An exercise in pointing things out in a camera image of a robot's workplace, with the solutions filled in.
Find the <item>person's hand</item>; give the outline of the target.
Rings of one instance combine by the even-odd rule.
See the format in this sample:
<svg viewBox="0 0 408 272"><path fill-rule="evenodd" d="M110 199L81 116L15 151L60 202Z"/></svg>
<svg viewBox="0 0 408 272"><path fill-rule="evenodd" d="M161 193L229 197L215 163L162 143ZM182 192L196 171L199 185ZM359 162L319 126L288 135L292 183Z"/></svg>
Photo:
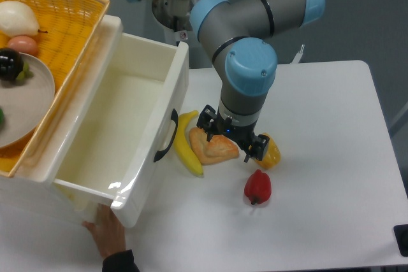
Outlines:
<svg viewBox="0 0 408 272"><path fill-rule="evenodd" d="M110 207L101 205L96 221L83 221L82 226L90 232L103 260L127 250L124 227Z"/></svg>

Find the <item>black sleeve forearm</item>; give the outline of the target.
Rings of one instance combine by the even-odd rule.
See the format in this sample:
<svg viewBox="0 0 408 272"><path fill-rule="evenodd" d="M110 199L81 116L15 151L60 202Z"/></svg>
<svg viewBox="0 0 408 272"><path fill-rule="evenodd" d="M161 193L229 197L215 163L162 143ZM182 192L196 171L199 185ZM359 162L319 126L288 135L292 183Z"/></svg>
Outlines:
<svg viewBox="0 0 408 272"><path fill-rule="evenodd" d="M131 249L118 252L103 260L102 272L140 272Z"/></svg>

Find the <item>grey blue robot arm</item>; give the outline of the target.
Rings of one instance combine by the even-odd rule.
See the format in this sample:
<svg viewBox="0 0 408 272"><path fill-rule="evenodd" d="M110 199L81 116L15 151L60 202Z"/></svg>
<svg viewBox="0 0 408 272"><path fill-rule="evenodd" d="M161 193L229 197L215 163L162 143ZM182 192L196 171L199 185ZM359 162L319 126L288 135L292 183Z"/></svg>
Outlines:
<svg viewBox="0 0 408 272"><path fill-rule="evenodd" d="M199 42L222 81L218 107L206 106L197 123L208 140L223 135L248 159L264 158L269 139L254 128L277 69L277 54L266 39L321 18L325 5L326 0L152 0L152 14L167 38Z"/></svg>

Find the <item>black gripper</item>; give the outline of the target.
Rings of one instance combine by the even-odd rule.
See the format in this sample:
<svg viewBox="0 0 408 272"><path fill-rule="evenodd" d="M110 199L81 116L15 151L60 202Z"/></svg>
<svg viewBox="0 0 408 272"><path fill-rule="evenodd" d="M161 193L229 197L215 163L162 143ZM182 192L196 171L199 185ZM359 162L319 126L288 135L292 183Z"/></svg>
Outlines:
<svg viewBox="0 0 408 272"><path fill-rule="evenodd" d="M259 115L260 111L239 115L227 109L224 104L220 104L217 111L206 105L196 125L207 134L208 142L214 135L223 135L235 142L245 152L244 162L248 162L249 159L261 161L268 150L269 137L254 133Z"/></svg>

